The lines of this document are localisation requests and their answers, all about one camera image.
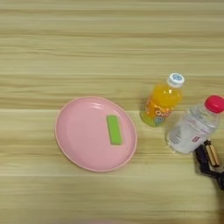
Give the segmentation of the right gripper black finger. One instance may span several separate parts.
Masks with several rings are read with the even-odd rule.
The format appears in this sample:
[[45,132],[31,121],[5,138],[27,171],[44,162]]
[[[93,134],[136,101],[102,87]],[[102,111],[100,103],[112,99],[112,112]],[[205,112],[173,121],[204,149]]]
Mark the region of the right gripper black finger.
[[197,161],[199,162],[199,169],[201,173],[209,173],[210,166],[207,159],[207,154],[205,153],[205,149],[203,145],[200,145],[195,150]]

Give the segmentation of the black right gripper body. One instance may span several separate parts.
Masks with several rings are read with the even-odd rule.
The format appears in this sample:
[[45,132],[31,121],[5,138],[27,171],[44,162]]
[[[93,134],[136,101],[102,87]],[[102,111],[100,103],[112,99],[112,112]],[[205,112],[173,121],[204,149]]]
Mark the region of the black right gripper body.
[[205,170],[205,174],[217,181],[219,188],[224,191],[224,172]]

